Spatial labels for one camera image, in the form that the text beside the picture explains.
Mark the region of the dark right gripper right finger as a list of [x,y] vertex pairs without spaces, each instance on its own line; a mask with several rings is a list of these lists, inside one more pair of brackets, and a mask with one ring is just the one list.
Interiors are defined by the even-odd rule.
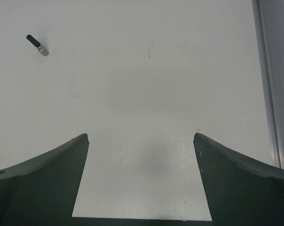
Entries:
[[284,169],[195,133],[194,149],[215,226],[284,226]]

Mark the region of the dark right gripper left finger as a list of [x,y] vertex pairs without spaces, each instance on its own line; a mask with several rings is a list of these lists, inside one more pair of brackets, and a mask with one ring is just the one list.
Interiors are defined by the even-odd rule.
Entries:
[[0,226],[69,226],[88,155],[87,134],[0,170]]

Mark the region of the nail polish bottle glass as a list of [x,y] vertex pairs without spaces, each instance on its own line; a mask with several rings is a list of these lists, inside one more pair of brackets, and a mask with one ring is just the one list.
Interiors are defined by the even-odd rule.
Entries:
[[28,34],[26,36],[26,39],[32,43],[38,50],[39,53],[41,53],[43,56],[48,56],[49,51],[39,42],[37,41],[32,35]]

